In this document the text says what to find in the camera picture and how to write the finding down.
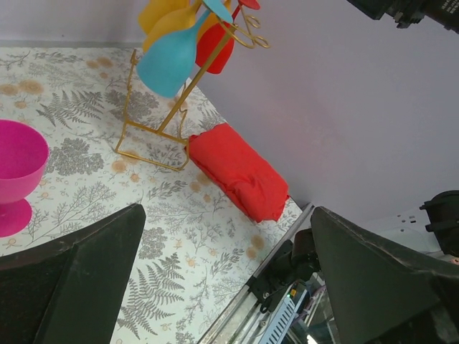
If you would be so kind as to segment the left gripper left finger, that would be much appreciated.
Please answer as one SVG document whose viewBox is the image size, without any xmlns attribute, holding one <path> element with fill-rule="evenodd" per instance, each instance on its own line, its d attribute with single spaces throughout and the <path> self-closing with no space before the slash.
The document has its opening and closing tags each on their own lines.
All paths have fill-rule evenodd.
<svg viewBox="0 0 459 344">
<path fill-rule="evenodd" d="M 1 258 L 2 343 L 109 343 L 146 222 L 140 204 Z"/>
</svg>

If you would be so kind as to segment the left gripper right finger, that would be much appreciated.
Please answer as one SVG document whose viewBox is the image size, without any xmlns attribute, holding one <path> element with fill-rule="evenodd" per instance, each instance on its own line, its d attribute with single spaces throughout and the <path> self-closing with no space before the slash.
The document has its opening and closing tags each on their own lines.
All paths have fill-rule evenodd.
<svg viewBox="0 0 459 344">
<path fill-rule="evenodd" d="M 458 266 L 324 207 L 311 228 L 342 343 L 458 342 Z"/>
</svg>

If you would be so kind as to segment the magenta plastic wine glass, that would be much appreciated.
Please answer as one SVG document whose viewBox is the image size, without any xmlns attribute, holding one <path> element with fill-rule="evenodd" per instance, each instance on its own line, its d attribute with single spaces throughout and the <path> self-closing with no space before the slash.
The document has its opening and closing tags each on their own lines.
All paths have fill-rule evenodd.
<svg viewBox="0 0 459 344">
<path fill-rule="evenodd" d="M 22 231 L 32 218 L 27 201 L 49 158 L 41 133 L 14 120 L 1 120 L 1 236 Z"/>
</svg>

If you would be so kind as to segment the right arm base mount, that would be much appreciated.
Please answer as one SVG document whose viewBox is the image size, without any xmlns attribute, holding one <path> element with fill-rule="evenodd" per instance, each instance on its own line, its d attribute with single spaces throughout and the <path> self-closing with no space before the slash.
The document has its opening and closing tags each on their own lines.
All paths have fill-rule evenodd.
<svg viewBox="0 0 459 344">
<path fill-rule="evenodd" d="M 288 286 L 298 281 L 307 282 L 313 273 L 320 271 L 312 230 L 303 229 L 292 240 L 281 244 L 261 273 L 249 279 L 247 286 L 264 314 L 275 310 Z"/>
</svg>

